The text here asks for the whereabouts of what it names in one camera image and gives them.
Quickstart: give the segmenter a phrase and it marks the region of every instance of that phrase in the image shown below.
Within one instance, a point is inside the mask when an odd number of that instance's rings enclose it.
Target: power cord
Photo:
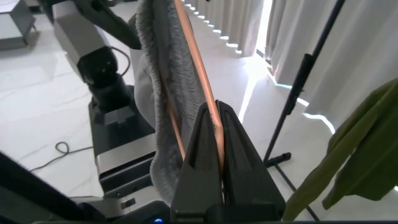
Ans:
[[[117,49],[116,47],[111,47],[111,48],[112,48],[113,50],[115,50],[115,51],[117,51],[117,52],[123,54],[123,55],[126,56],[126,58],[127,58],[128,65],[127,65],[127,68],[125,69],[125,71],[121,74],[121,76],[123,76],[123,75],[125,75],[125,74],[129,71],[129,68],[130,68],[130,66],[131,66],[130,57],[129,57],[125,52],[123,52],[123,51],[120,50],[120,49]],[[66,150],[66,151],[61,150],[61,149],[59,148],[60,145],[64,145],[64,146],[66,147],[67,150]],[[44,167],[47,167],[47,166],[50,165],[51,163],[53,163],[53,162],[55,162],[55,161],[57,161],[57,160],[59,160],[59,159],[62,159],[62,158],[64,158],[64,157],[67,156],[67,155],[74,154],[74,153],[81,152],[81,151],[88,150],[88,149],[92,149],[92,148],[94,148],[94,147],[93,147],[93,146],[84,147],[84,148],[82,148],[82,149],[78,149],[78,150],[75,150],[75,151],[72,151],[72,152],[71,152],[71,151],[69,150],[69,145],[68,145],[68,143],[63,142],[63,141],[62,141],[62,142],[58,142],[58,143],[55,144],[55,150],[57,150],[58,152],[60,152],[62,155],[61,155],[61,156],[58,156],[58,157],[56,157],[56,158],[54,158],[54,159],[52,159],[52,160],[50,160],[50,161],[48,161],[46,164],[44,164],[44,165],[42,165],[42,166],[36,167],[36,168],[34,168],[34,169],[31,169],[29,172],[34,172],[34,171],[36,171],[36,170],[43,169]]]

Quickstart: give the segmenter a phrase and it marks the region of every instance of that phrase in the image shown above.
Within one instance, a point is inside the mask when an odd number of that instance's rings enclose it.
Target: rack stand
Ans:
[[[297,76],[294,80],[293,87],[290,90],[289,96],[287,97],[284,109],[282,113],[280,114],[280,118],[278,120],[277,126],[275,128],[274,134],[272,135],[272,139],[269,143],[266,155],[264,156],[263,163],[264,165],[268,167],[274,166],[277,171],[281,174],[283,179],[287,182],[289,187],[295,192],[297,189],[295,188],[294,184],[290,181],[290,179],[286,176],[285,172],[279,167],[279,164],[288,161],[291,157],[292,154],[290,152],[283,153],[280,156],[274,157],[274,158],[269,158],[271,155],[271,152],[275,146],[276,140],[279,136],[280,130],[282,129],[282,126],[285,122],[285,119],[288,115],[290,115],[296,105],[297,98],[300,96],[301,92],[303,91],[303,87],[305,82],[307,81],[307,78],[311,72],[311,69],[317,60],[319,53],[322,50],[322,47],[326,41],[326,38],[328,37],[331,28],[333,27],[333,24],[336,21],[336,18],[338,14],[340,13],[341,8],[343,7],[345,0],[337,0],[330,17],[328,21],[326,22],[325,28],[323,28],[322,34],[320,36],[320,39],[315,47],[315,50],[313,51],[312,55],[310,54],[305,54],[304,58],[302,60],[301,66],[297,72]],[[311,209],[310,206],[307,206],[306,209],[308,212],[311,214],[313,219],[317,222],[319,222],[319,218],[315,214],[315,212]]]

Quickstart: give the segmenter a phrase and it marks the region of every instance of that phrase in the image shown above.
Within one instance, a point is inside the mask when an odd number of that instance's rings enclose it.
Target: marble floor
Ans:
[[[135,2],[113,8],[126,20],[135,10]],[[215,98],[234,108],[263,157],[288,89],[275,86],[263,59],[239,58],[235,49],[227,47],[208,24],[188,13]],[[92,145],[87,110],[90,93],[69,66],[47,18],[36,15],[36,19],[40,32],[32,50],[0,52],[0,150],[27,169],[59,156],[54,150],[59,141],[69,143],[71,151]],[[122,43],[107,37],[111,45],[129,52]],[[127,61],[118,53],[116,56],[122,71]],[[134,84],[132,69],[124,79]],[[280,166],[296,186],[321,161],[331,136],[322,121],[303,116],[304,109],[305,106],[297,104],[271,155],[292,153],[292,159]],[[274,168],[269,172],[288,199],[292,194],[289,186]],[[67,196],[103,195],[90,150],[67,156],[35,174]],[[325,211],[321,200],[327,192],[311,204],[321,220],[398,219],[398,192],[389,193],[379,202],[345,197]],[[298,220],[312,218],[303,211]]]

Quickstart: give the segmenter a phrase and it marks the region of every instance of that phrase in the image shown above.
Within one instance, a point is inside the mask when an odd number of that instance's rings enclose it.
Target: curtain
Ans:
[[[185,0],[184,4],[198,12],[222,37],[229,37],[230,46],[237,45],[242,57],[256,51],[264,0]]]
[[[336,0],[274,0],[266,59],[275,79],[292,85],[305,53],[312,53]],[[315,62],[302,99],[308,114],[335,128],[370,92],[398,77],[398,1],[347,0]]]

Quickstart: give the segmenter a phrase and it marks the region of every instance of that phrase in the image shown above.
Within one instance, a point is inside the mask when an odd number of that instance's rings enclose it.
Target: fuzzy gray cloth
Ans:
[[[182,158],[167,103],[172,106],[187,150],[205,96],[174,0],[139,0],[136,29],[144,55],[134,71],[134,97],[143,117],[155,127],[157,153],[150,167],[150,176],[165,203],[170,205]],[[162,89],[169,96],[168,102]]]

